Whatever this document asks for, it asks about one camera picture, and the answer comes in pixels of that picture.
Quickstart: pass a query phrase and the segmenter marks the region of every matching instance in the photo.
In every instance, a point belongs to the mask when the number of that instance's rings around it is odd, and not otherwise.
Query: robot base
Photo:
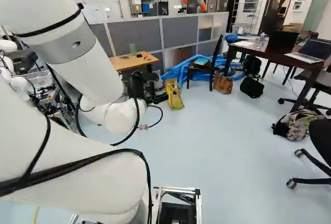
[[[153,202],[152,224],[202,224],[202,198],[199,188],[154,187],[156,201]],[[184,204],[163,202],[162,198],[170,195]],[[76,224],[79,216],[74,214],[69,224]],[[82,221],[81,224],[101,224],[99,222]]]

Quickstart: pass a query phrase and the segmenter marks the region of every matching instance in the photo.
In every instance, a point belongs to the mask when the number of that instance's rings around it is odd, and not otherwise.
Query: camouflage backpack
[[[309,125],[312,121],[325,118],[315,112],[300,109],[284,115],[276,124],[272,125],[274,135],[280,135],[290,141],[299,141],[309,135]]]

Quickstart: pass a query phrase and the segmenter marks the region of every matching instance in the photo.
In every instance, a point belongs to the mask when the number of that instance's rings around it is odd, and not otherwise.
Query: cardboard box
[[[141,13],[141,0],[139,0],[140,3],[137,0],[131,0],[131,13]]]
[[[290,23],[289,25],[283,26],[283,31],[286,32],[300,32],[303,27],[301,23]]]

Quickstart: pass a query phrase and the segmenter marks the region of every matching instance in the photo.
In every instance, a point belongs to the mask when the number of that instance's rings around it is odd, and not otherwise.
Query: brown bag
[[[233,87],[232,79],[228,79],[216,71],[214,78],[214,88],[223,94],[230,94]]]

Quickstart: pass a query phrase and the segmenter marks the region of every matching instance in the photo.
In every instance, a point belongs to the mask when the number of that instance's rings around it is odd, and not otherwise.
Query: blue box
[[[142,8],[143,8],[143,12],[149,12],[149,4],[143,4]]]

